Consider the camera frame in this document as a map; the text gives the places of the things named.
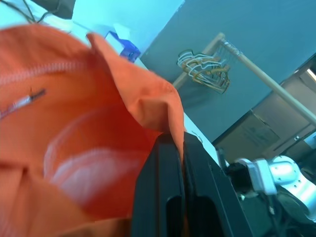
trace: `orange bag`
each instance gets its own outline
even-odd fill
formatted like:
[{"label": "orange bag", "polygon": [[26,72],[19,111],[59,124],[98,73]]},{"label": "orange bag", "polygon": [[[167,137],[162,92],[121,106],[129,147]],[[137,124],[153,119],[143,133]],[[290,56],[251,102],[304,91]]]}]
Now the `orange bag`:
[{"label": "orange bag", "polygon": [[0,32],[0,236],[126,236],[136,178],[170,132],[183,157],[176,89],[119,57],[38,24]]}]

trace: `orange cloth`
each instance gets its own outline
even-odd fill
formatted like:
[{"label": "orange cloth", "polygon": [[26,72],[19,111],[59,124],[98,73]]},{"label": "orange cloth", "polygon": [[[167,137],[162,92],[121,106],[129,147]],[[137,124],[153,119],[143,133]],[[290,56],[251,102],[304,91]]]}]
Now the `orange cloth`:
[{"label": "orange cloth", "polygon": [[88,38],[38,24],[0,32],[0,110],[46,90],[0,120],[0,237],[125,236],[157,136],[170,132],[183,157],[175,88]]}]

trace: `orange fabric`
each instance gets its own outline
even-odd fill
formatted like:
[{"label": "orange fabric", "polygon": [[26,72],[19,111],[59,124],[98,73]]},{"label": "orange fabric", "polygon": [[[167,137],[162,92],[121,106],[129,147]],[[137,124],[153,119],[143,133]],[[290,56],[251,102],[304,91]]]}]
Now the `orange fabric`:
[{"label": "orange fabric", "polygon": [[0,237],[125,236],[157,136],[170,132],[183,156],[175,88],[88,38],[37,24],[0,32],[0,110],[46,90],[0,120]]}]

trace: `black plastic part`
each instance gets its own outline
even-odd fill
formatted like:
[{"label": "black plastic part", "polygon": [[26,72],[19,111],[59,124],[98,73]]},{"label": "black plastic part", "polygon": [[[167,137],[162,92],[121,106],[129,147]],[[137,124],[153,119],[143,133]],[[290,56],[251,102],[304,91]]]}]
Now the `black plastic part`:
[{"label": "black plastic part", "polygon": [[252,237],[252,231],[229,177],[185,133],[185,192],[191,237]]},{"label": "black plastic part", "polygon": [[180,237],[185,209],[179,152],[170,134],[158,137],[135,188],[132,237]]},{"label": "black plastic part", "polygon": [[240,163],[233,163],[226,169],[236,192],[247,193],[253,190],[249,170]]}]

